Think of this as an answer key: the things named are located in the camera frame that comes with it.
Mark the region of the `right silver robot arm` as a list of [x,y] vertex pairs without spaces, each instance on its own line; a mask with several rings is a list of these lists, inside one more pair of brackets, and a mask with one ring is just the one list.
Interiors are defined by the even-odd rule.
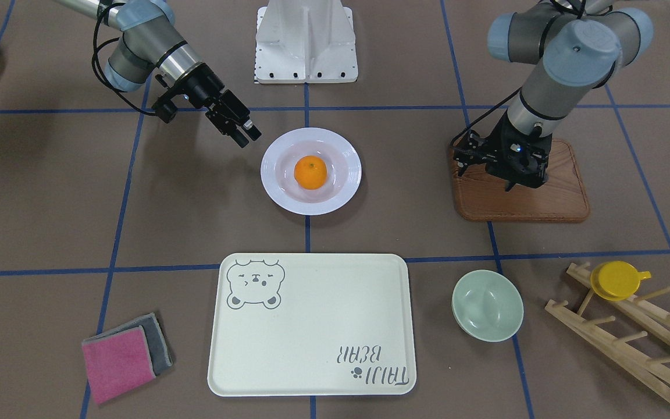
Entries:
[[151,75],[165,88],[147,116],[171,122],[184,97],[205,109],[213,126],[237,145],[258,140],[261,131],[250,110],[188,44],[175,28],[175,15],[165,1],[63,1],[62,5],[95,19],[91,67],[98,81],[120,98],[138,90]]

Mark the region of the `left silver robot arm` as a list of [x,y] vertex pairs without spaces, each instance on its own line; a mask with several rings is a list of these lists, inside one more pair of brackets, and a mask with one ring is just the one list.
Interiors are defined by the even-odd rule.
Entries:
[[636,8],[608,3],[540,1],[506,13],[487,33],[491,56],[532,64],[528,79],[505,102],[508,109],[487,136],[466,127],[450,141],[457,177],[472,165],[515,185],[536,189],[548,180],[553,132],[582,98],[603,87],[651,45],[654,25]]

